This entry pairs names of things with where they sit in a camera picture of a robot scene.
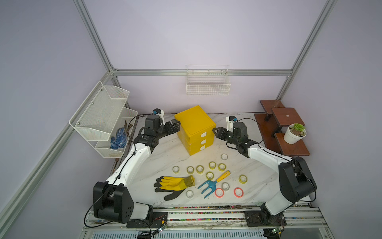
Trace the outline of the yellow plastic drawer cabinet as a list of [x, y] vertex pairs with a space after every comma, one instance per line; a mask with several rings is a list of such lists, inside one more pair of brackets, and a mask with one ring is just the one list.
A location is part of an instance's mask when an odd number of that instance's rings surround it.
[[214, 141], [212, 130], [216, 127], [216, 123], [200, 106], [175, 114], [174, 118], [181, 123], [177, 135], [189, 155], [212, 146]]

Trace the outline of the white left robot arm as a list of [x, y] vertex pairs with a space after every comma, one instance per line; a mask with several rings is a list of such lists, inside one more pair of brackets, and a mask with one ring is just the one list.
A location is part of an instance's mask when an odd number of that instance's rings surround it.
[[164, 122], [161, 114], [149, 115], [145, 126], [133, 141], [125, 161], [105, 182], [93, 187], [94, 216], [107, 222], [126, 224], [131, 220], [148, 220], [152, 206], [135, 202], [128, 188], [143, 162], [151, 155], [159, 140], [180, 131], [180, 121]]

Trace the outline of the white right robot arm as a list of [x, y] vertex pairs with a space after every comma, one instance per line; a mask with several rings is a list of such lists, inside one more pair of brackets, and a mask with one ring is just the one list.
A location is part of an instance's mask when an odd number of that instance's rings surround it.
[[279, 176], [279, 189], [261, 205], [259, 219], [263, 224], [276, 218], [287, 208], [315, 193], [317, 185], [302, 157], [281, 155], [251, 140], [247, 127], [240, 121], [229, 121], [228, 128], [216, 127], [212, 131], [217, 139], [235, 145], [235, 149], [246, 158], [254, 159], [274, 170]]

